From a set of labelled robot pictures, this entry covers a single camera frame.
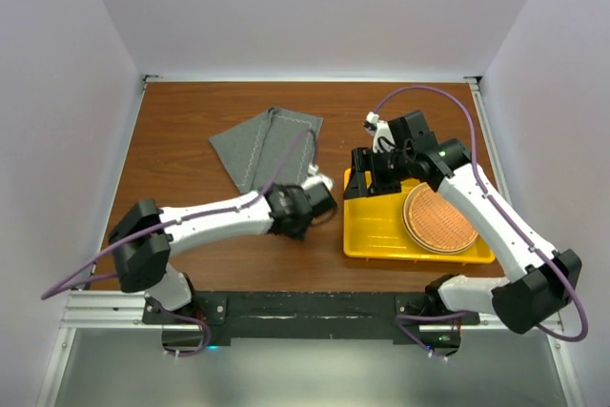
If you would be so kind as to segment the grey cloth napkin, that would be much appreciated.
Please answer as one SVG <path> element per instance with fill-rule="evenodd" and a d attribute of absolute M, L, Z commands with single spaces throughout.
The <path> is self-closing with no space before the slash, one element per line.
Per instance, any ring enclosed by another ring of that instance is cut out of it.
<path fill-rule="evenodd" d="M 320 132 L 321 117 L 270 107 L 228 130 L 210 143 L 240 193 L 262 188 L 282 165 L 276 181 L 298 184 L 315 157 L 309 129 Z"/>

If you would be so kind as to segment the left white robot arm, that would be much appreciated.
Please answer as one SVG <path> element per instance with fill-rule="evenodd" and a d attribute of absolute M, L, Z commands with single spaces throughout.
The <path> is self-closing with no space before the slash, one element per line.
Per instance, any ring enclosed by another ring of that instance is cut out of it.
<path fill-rule="evenodd" d="M 302 240 L 314 220 L 337 208 L 334 182 L 308 178 L 300 185 L 273 184 L 229 200 L 191 207 L 159 207 L 152 199 L 134 204 L 108 241 L 120 291 L 144 292 L 176 323 L 191 321 L 197 300 L 187 276 L 171 256 L 243 235 L 274 234 Z"/>

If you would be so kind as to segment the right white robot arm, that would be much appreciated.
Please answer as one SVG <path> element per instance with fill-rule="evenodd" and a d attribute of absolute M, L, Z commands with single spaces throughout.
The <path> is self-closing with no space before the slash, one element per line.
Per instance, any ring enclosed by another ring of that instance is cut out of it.
<path fill-rule="evenodd" d="M 503 270 L 498 278 L 449 275 L 438 281 L 424 301 L 431 321 L 444 324 L 458 312 L 494 314 L 522 335 L 569 304 L 583 311 L 576 295 L 579 256 L 558 251 L 527 225 L 477 164 L 474 145 L 438 142 L 420 111 L 391 121 L 369 112 L 364 127 L 374 145 L 353 149 L 344 199 L 397 194 L 404 181 L 415 179 L 465 217 Z"/>

